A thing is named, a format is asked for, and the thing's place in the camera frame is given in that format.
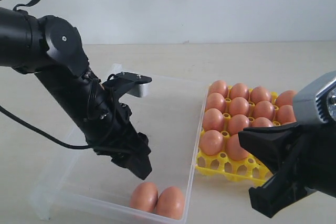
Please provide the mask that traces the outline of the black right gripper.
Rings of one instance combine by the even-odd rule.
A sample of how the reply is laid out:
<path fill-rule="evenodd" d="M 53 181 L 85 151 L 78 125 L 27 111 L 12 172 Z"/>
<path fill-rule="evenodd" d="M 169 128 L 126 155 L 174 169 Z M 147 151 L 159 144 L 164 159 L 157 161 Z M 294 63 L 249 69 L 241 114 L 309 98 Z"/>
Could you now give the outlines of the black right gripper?
<path fill-rule="evenodd" d="M 309 196 L 310 189 L 335 190 L 335 125 L 246 127 L 238 138 L 275 174 L 248 191 L 251 207 L 262 215 L 272 218 Z"/>

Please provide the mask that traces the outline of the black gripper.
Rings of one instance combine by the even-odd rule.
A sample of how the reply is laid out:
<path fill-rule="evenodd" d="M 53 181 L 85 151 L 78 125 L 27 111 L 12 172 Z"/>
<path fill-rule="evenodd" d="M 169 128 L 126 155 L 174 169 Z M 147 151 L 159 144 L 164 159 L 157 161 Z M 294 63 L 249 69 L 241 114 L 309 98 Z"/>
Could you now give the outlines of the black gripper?
<path fill-rule="evenodd" d="M 81 131 L 86 144 L 97 155 L 145 180 L 152 172 L 151 149 L 147 136 L 137 132 L 130 122 L 126 104 L 107 98 L 81 100 Z"/>

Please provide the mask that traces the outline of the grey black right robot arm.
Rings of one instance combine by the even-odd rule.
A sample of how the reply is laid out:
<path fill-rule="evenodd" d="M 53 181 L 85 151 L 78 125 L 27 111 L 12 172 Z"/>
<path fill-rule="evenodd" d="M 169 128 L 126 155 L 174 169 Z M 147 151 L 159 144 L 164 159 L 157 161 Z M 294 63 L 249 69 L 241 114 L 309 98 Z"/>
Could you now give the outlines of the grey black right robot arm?
<path fill-rule="evenodd" d="M 272 218 L 280 210 L 319 191 L 335 196 L 335 125 L 247 127 L 240 146 L 272 173 L 249 189 L 251 207 Z"/>

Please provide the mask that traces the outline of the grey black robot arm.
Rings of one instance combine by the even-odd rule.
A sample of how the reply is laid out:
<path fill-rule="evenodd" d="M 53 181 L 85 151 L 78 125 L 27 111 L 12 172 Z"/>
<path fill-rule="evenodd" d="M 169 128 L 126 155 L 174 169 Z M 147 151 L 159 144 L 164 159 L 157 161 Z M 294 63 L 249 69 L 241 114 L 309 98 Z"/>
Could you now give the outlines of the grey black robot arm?
<path fill-rule="evenodd" d="M 34 74 L 84 134 L 97 155 L 146 179 L 152 167 L 148 137 L 130 122 L 120 98 L 142 97 L 151 78 L 121 72 L 102 82 L 91 70 L 76 27 L 52 15 L 35 18 L 1 9 L 1 66 Z"/>

